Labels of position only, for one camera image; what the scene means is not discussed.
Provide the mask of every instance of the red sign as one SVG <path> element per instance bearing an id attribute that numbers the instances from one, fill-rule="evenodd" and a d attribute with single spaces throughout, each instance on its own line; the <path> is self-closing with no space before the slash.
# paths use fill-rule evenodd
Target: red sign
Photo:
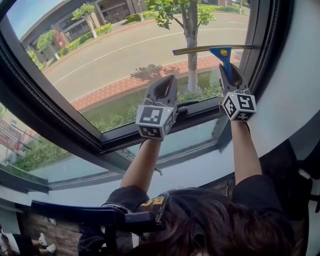
<path id="1" fill-rule="evenodd" d="M 0 118 L 0 144 L 4 145 L 11 151 L 18 151 L 20 148 L 20 143 L 16 142 L 12 137 L 17 140 L 20 140 L 21 133 Z"/>
<path id="2" fill-rule="evenodd" d="M 66 47 L 65 43 L 64 43 L 64 41 L 63 41 L 63 39 L 62 39 L 62 37 L 60 35 L 60 33 L 57 30 L 54 31 L 54 38 L 55 38 L 55 40 L 57 41 L 57 43 L 59 44 L 59 46 L 61 48 L 65 48 Z"/>

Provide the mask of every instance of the shirt sleeve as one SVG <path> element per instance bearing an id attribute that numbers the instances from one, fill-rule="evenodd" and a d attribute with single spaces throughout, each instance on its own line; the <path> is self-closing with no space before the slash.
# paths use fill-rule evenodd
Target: shirt sleeve
<path id="1" fill-rule="evenodd" d="M 107 203 L 116 203 L 135 212 L 143 203 L 149 200 L 148 195 L 136 186 L 127 186 L 116 189 L 107 199 Z"/>
<path id="2" fill-rule="evenodd" d="M 254 210 L 258 215 L 271 217 L 292 244 L 294 232 L 276 194 L 273 181 L 265 175 L 254 175 L 234 187 L 232 200 Z"/>

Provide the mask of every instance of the road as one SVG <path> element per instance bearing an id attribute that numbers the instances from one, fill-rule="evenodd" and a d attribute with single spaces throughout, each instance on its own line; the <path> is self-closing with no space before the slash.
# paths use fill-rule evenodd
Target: road
<path id="1" fill-rule="evenodd" d="M 199 27 L 198 46 L 244 44 L 248 21 L 247 16 L 217 16 L 215 22 Z M 182 28 L 174 20 L 170 30 L 150 24 L 89 47 L 57 66 L 46 77 L 69 102 L 73 102 L 129 77 L 138 68 L 184 61 L 187 55 L 174 56 L 172 50 L 185 47 Z"/>

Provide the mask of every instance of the sneaker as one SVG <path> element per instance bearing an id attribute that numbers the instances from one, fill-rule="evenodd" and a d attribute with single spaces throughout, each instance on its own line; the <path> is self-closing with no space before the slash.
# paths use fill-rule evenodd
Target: sneaker
<path id="1" fill-rule="evenodd" d="M 44 247 L 48 245 L 44 233 L 40 233 L 39 241 Z"/>
<path id="2" fill-rule="evenodd" d="M 46 249 L 49 251 L 49 253 L 54 254 L 57 248 L 56 248 L 56 246 L 54 244 L 51 244 Z"/>

